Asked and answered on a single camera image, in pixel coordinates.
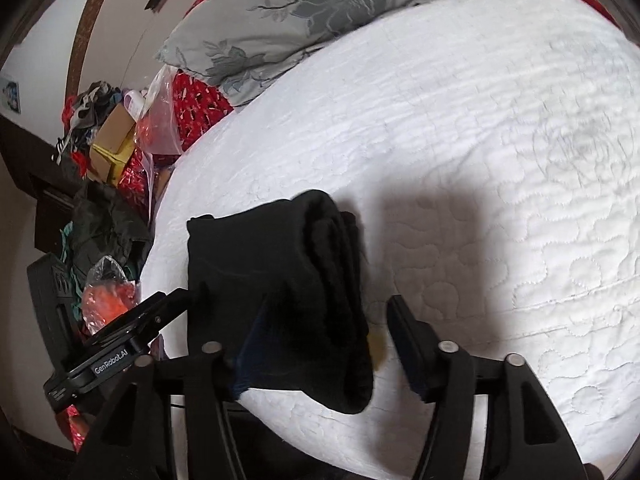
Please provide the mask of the clear bag with red item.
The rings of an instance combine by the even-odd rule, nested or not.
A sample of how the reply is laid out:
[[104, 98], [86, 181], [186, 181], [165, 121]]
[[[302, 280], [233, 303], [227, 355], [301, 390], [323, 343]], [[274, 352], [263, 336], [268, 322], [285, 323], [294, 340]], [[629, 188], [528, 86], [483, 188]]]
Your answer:
[[183, 153], [172, 100], [176, 73], [174, 66], [163, 66], [146, 92], [136, 125], [136, 143], [145, 153], [160, 156]]

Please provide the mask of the plastic bag with orange cloth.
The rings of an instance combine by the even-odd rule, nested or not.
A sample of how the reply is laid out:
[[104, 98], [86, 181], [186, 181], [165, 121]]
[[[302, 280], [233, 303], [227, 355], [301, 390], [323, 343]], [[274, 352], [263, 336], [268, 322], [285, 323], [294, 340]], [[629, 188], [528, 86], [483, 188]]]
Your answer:
[[87, 274], [81, 314], [90, 335], [103, 330], [138, 304], [138, 285], [111, 256], [102, 257]]

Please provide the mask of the black pants with yellow patch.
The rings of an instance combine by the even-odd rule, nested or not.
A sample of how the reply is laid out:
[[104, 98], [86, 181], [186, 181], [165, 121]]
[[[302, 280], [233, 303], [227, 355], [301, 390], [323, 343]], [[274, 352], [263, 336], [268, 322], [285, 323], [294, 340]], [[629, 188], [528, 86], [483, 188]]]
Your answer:
[[359, 230], [319, 190], [239, 214], [192, 218], [186, 341], [216, 341], [232, 391], [297, 390], [359, 414], [373, 393]]

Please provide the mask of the red patterned bedding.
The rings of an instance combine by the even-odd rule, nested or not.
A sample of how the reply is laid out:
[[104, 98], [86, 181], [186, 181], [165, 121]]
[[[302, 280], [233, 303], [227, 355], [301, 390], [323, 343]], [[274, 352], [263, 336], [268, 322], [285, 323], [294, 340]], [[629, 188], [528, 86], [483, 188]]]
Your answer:
[[[186, 14], [203, 1], [195, 0]], [[589, 4], [605, 18], [612, 16], [600, 1], [582, 1]], [[183, 151], [190, 148], [210, 127], [213, 127], [232, 110], [242, 107], [232, 106], [217, 88], [183, 73], [178, 68], [172, 84], [172, 100], [174, 101], [178, 133]], [[135, 103], [131, 93], [124, 95], [126, 110], [132, 113], [137, 121], [141, 115], [143, 103], [144, 98], [139, 103]], [[153, 205], [152, 195], [157, 173], [160, 168], [171, 165], [179, 156], [151, 155], [142, 151], [138, 146], [134, 149], [117, 183], [117, 191], [142, 218], [149, 217]]]

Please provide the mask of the grey floral pillow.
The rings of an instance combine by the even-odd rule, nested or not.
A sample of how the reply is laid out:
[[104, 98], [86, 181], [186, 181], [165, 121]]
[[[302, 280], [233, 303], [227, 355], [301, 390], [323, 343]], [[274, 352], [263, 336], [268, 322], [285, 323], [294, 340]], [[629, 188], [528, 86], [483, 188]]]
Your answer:
[[204, 0], [175, 27], [157, 57], [241, 107], [335, 39], [432, 1]]

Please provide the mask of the pile of clothes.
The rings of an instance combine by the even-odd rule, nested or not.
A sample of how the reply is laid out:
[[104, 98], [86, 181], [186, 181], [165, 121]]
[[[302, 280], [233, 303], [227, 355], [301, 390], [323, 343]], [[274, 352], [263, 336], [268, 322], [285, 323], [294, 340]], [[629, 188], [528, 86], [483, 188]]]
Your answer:
[[122, 102], [122, 90], [106, 81], [90, 84], [87, 91], [69, 96], [64, 104], [61, 120], [63, 134], [56, 140], [56, 163], [67, 154], [78, 174], [85, 177], [89, 169], [89, 151], [94, 137], [117, 104]]

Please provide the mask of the cardboard box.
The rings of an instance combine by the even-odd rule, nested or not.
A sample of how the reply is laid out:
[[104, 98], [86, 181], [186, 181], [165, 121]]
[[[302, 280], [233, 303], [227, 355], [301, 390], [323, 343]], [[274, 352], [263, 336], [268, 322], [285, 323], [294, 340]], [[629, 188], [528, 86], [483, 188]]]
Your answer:
[[136, 122], [122, 104], [117, 104], [93, 138], [89, 150], [93, 180], [116, 186], [134, 152]]

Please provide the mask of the white quilted bed cover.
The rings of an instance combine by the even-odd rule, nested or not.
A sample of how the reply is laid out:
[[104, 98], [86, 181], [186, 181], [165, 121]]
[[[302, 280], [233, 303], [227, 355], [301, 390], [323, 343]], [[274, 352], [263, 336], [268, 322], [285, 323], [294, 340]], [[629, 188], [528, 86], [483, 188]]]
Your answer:
[[241, 402], [355, 474], [407, 479], [430, 409], [384, 306], [471, 353], [524, 356], [582, 460], [610, 474], [639, 433], [639, 48], [579, 0], [438, 0], [329, 44], [179, 160], [144, 296], [186, 284], [186, 222], [318, 188], [358, 217], [373, 398]]

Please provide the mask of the dark green jacket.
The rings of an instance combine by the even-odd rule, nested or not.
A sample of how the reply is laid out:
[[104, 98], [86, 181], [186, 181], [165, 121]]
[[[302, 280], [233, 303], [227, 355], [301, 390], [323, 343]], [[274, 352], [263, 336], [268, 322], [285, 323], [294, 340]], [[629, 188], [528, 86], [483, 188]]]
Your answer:
[[67, 266], [81, 287], [105, 256], [120, 265], [128, 280], [137, 281], [151, 246], [146, 223], [112, 186], [87, 181], [75, 195]]

